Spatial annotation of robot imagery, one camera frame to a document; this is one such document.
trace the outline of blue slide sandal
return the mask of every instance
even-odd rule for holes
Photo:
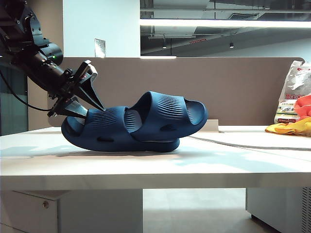
[[[191,135],[207,121],[207,110],[201,102],[186,100],[153,91],[146,92],[128,110],[139,128],[131,135],[139,141],[170,140]]]
[[[85,123],[68,116],[62,124],[63,136],[72,144],[96,151],[158,151],[170,152],[179,146],[179,139],[155,142],[141,142],[129,131],[135,127],[124,113],[128,109],[118,106],[106,109],[89,109]]]
[[[206,120],[207,110],[200,102],[147,92],[132,108],[90,109],[84,124],[69,116],[62,133],[88,150],[169,152],[179,146],[180,137],[195,133]]]

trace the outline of table top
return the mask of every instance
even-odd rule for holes
[[[193,136],[270,137],[261,128]],[[309,139],[295,138],[307,150]],[[54,127],[2,136],[0,149],[2,190],[311,186],[310,151],[242,149],[185,137],[169,153],[98,152],[70,144]]]

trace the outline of ceiling light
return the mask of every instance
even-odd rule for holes
[[[176,56],[141,56],[141,59],[174,59]]]
[[[212,28],[311,28],[307,21],[259,21],[218,19],[140,19],[141,26],[212,27]]]

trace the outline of plastic bag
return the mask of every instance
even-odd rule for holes
[[[298,98],[311,93],[311,63],[293,61],[286,76],[285,83],[278,99],[278,108],[274,118],[277,123],[295,123],[299,116],[294,111]]]

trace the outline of drawer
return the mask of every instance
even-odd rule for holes
[[[29,233],[56,233],[57,201],[1,191],[1,223]]]

